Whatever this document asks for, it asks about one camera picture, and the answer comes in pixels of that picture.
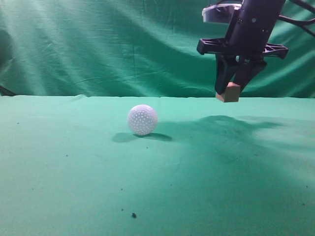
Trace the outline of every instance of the black cable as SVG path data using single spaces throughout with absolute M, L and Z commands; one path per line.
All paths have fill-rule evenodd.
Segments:
M 310 31 L 308 28 L 306 28 L 305 26 L 307 25 L 311 25 L 313 23 L 315 23 L 315 18 L 310 20 L 310 21 L 296 21 L 294 19 L 291 19 L 289 17 L 286 17 L 286 16 L 279 16 L 278 18 L 279 20 L 281 21 L 284 21 L 284 22 L 288 22 L 290 24 L 293 24 L 295 26 L 298 26 L 300 27 L 301 29 L 303 29 L 305 32 L 309 33 L 310 35 L 312 35 L 313 37 L 315 37 L 315 33 Z
M 301 0 L 290 0 L 294 4 L 310 11 L 311 13 L 315 14 L 315 7 L 309 5 L 307 2 L 301 1 Z

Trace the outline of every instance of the wrinkled green fabric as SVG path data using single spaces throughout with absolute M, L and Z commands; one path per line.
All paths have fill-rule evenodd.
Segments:
M 144 137 L 127 125 L 138 104 L 158 115 Z M 0 107 L 1 236 L 315 235 L 315 99 L 15 96 Z
M 214 55 L 199 55 L 200 38 L 224 37 L 205 24 L 207 0 L 1 0 L 0 28 L 13 59 L 0 85 L 16 94 L 87 96 L 215 95 Z M 283 15 L 309 20 L 287 1 Z M 315 38 L 277 22 L 270 43 L 289 48 L 242 96 L 315 97 Z

